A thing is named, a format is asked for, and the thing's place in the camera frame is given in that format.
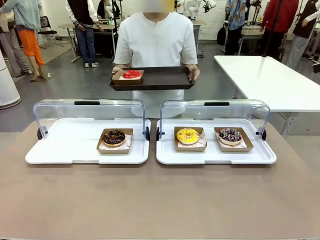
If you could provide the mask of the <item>figure in orange shorts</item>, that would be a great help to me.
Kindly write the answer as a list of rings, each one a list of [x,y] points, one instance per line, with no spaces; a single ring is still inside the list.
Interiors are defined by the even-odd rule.
[[[45,62],[42,58],[36,30],[41,28],[43,6],[41,0],[6,0],[0,7],[0,15],[13,11],[14,21],[22,42],[24,54],[33,68],[33,81],[44,74]]]

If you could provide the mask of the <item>yellow sprinkled donut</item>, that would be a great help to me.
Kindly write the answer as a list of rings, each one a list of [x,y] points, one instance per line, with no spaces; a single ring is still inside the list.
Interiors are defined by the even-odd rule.
[[[182,128],[176,133],[177,140],[183,145],[197,143],[199,136],[199,133],[193,128]]]

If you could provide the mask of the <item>black folding chair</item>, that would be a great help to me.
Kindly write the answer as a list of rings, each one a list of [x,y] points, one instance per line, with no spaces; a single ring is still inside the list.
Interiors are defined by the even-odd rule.
[[[53,38],[53,43],[55,45],[61,47],[64,46],[61,38],[58,35],[58,32],[52,29],[49,18],[45,15],[40,17],[40,30],[37,33],[40,34],[42,37]]]

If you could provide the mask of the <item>printed paper liner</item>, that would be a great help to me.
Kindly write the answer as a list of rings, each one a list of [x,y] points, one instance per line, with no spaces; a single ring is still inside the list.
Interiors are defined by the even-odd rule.
[[[119,145],[119,146],[107,146],[106,144],[104,144],[104,142],[102,141],[101,144],[99,145],[98,149],[99,150],[113,150],[113,151],[117,151],[117,150],[129,150],[130,146],[131,146],[131,141],[132,141],[132,136],[129,134],[125,135],[125,140],[124,142]]]
[[[184,145],[184,144],[181,144],[177,139],[177,146],[179,148],[201,148],[206,146],[206,142],[207,142],[206,137],[203,134],[200,134],[199,140],[197,143],[192,145]]]

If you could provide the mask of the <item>black slanted pole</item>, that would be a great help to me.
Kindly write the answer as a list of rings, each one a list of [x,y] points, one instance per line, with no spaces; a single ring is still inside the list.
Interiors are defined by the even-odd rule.
[[[260,54],[266,57],[270,54],[271,41],[276,28],[277,17],[279,14],[278,5],[280,0],[270,0],[265,10],[261,28],[264,30],[261,43]]]

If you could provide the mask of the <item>white cylindrical air purifier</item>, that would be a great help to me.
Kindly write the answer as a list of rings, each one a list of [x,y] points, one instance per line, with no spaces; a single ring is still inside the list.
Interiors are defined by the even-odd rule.
[[[21,97],[0,50],[0,110],[11,108],[20,102]]]

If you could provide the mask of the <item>purple white-striped donut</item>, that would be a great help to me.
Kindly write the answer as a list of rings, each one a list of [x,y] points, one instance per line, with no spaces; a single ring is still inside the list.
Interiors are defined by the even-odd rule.
[[[243,139],[242,134],[235,128],[222,128],[218,132],[219,140],[229,146],[235,146]]]

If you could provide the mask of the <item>person in white shirt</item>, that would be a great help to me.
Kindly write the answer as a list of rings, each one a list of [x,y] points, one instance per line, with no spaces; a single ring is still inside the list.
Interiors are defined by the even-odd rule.
[[[143,0],[142,11],[122,21],[114,66],[151,68],[198,65],[193,23],[174,11],[174,3],[174,0]],[[144,102],[147,118],[158,119],[161,104],[183,100],[184,91],[134,90],[132,98]]]

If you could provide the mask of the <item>black equipment cabinet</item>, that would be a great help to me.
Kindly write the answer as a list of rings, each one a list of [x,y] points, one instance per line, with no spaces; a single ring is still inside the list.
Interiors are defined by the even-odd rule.
[[[113,29],[94,29],[95,53],[105,58],[114,58],[116,46]]]

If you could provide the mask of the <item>cardboard box of red donut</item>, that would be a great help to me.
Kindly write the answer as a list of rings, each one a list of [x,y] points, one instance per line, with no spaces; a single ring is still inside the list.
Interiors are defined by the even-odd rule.
[[[143,70],[137,70],[137,71],[140,71],[142,73],[141,77],[139,79],[137,78],[134,78],[134,79],[125,79],[123,78],[123,73],[125,71],[128,71],[128,70],[120,70],[118,71],[116,74],[114,74],[112,77],[111,77],[111,80],[112,82],[116,85],[116,86],[133,86],[133,85],[139,85],[142,78],[143,78],[143,74],[144,74],[144,71]]]

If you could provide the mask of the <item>red glazed donut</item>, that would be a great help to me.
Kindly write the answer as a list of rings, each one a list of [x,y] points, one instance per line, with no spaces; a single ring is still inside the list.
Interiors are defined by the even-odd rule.
[[[124,79],[139,79],[141,76],[142,76],[142,73],[134,69],[127,70],[122,75]]]

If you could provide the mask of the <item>clear plastic tray lid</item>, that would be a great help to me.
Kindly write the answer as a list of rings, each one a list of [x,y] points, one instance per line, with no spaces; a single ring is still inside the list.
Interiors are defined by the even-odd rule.
[[[74,105],[74,101],[99,101],[100,105]],[[49,134],[49,124],[62,119],[76,120],[120,120],[133,118],[142,120],[141,133],[146,139],[146,107],[143,101],[133,99],[43,99],[33,106],[33,114],[42,134]]]
[[[204,106],[205,102],[230,102],[230,105]],[[271,110],[263,101],[252,99],[166,100],[160,105],[158,127],[161,138],[165,135],[165,119],[173,119],[184,113],[186,113],[188,119],[195,121],[212,121],[214,119],[261,120],[262,123],[255,127],[254,132],[262,139],[262,133],[266,129]]]

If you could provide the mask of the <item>dark brown serving tray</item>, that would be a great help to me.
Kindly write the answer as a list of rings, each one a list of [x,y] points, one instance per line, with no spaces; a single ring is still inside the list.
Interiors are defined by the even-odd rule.
[[[110,77],[109,86],[115,91],[154,91],[154,90],[188,90],[195,85],[189,78],[190,71],[186,66],[138,67],[122,70],[143,70],[139,85],[115,85]]]

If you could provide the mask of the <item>black backpack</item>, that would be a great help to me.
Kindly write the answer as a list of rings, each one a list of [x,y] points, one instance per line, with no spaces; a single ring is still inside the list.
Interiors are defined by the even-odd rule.
[[[226,38],[227,38],[227,32],[226,32],[225,26],[223,25],[221,29],[217,32],[217,36],[216,36],[217,44],[220,46],[224,46],[226,43]]]

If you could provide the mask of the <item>person in beige trousers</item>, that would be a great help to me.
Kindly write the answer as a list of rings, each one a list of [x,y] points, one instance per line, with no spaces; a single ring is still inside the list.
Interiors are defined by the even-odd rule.
[[[15,31],[14,12],[12,10],[9,13],[0,15],[0,42],[11,65],[12,75],[15,78],[33,73],[24,61]]]

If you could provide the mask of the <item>person in red jacket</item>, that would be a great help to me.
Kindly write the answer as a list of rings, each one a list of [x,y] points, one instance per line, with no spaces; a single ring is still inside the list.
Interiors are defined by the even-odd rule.
[[[288,32],[294,21],[298,5],[299,0],[279,0],[277,22],[271,40],[271,47],[269,48],[270,52],[267,56],[276,60],[279,59],[279,48],[284,35]]]

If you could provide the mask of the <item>person's left hand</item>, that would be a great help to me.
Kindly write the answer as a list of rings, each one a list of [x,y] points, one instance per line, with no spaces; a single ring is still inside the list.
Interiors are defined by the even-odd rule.
[[[196,64],[186,64],[185,65],[189,69],[189,79],[197,81],[200,76],[200,70]]]

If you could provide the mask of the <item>brown top lab table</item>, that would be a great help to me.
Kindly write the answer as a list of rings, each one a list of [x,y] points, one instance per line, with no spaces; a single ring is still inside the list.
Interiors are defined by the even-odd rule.
[[[241,37],[239,40],[238,55],[242,54],[242,48],[244,46],[243,54],[253,54],[256,51],[257,45],[262,38],[264,32],[260,31],[260,27],[256,25],[245,25],[241,31]]]
[[[69,41],[70,41],[71,50],[72,50],[72,54],[73,54],[73,59],[70,61],[72,64],[81,58],[81,56],[77,55],[76,52],[75,52],[75,44],[74,44],[75,43],[75,41],[74,41],[75,38],[72,37],[72,35],[71,35],[71,33],[73,33],[73,34],[76,33],[74,31],[74,27],[75,26],[72,23],[66,23],[66,24],[63,24],[63,25],[59,26],[60,29],[67,30],[67,34],[68,34],[68,38],[69,38]],[[110,33],[101,32],[101,34],[103,33],[103,34],[106,34],[106,35],[111,35],[112,50],[113,50],[112,56],[114,57],[115,53],[116,53],[116,43],[115,43],[115,29],[116,29],[116,26],[115,25],[110,25],[110,24],[101,24],[100,25],[100,29],[101,30],[110,30],[111,31]]]

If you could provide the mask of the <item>person in blue jeans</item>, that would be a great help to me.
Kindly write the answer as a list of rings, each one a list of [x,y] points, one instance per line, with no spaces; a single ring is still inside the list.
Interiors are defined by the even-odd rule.
[[[94,46],[94,26],[100,28],[97,11],[92,0],[65,0],[65,8],[75,27],[79,43],[79,50],[84,67],[96,68],[99,63],[96,59]]]

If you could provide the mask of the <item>white display tray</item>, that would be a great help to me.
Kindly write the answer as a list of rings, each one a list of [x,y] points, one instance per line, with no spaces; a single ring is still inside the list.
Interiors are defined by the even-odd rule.
[[[234,165],[271,165],[277,161],[277,156],[266,141],[256,132],[263,126],[263,120],[247,120],[243,118],[215,118],[213,120],[193,120],[169,118],[158,121],[157,126],[164,135],[156,142],[156,159],[164,165],[204,165],[204,164],[234,164]],[[175,144],[175,127],[200,127],[206,136],[206,148],[203,152],[177,151]],[[253,144],[249,152],[222,152],[214,133],[215,127],[240,127]]]
[[[138,165],[149,156],[140,118],[93,120],[64,118],[54,122],[47,137],[38,140],[26,154],[29,164]],[[104,129],[133,129],[128,154],[100,154],[97,144]]]

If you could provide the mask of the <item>cardboard box of chocolate donut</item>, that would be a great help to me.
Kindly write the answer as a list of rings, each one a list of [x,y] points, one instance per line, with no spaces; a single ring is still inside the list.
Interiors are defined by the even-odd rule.
[[[105,128],[100,135],[96,149],[102,155],[127,155],[130,152],[133,133],[132,128]]]

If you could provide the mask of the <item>person in black vest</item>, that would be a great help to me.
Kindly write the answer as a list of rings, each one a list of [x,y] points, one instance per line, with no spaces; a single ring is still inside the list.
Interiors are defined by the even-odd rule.
[[[286,65],[295,70],[309,44],[314,26],[320,17],[320,0],[308,0],[293,30],[293,40]]]

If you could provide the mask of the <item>white rectangular table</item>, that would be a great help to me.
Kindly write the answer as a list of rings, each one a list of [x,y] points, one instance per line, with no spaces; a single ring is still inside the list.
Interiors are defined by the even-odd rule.
[[[281,135],[290,134],[300,113],[320,113],[320,85],[272,57],[215,55],[215,61],[249,100],[272,113],[287,113]]]

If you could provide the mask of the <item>person in blue patterned shirt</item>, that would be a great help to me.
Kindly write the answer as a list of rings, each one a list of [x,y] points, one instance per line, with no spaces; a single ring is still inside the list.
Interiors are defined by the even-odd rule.
[[[228,16],[225,56],[234,56],[245,24],[247,0],[227,0],[225,13]]]

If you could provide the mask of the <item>cardboard box of yellow donut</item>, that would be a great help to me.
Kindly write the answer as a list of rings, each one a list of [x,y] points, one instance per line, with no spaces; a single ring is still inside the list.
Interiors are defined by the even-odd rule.
[[[206,138],[206,145],[204,147],[178,147],[178,140],[177,140],[177,132],[183,128],[191,128],[191,129],[194,129],[196,130],[199,135],[203,134],[206,138],[206,134],[205,134],[205,131],[202,127],[182,127],[182,126],[175,126],[174,127],[174,145],[175,145],[175,150],[177,152],[204,152],[205,149],[207,148],[207,138]]]

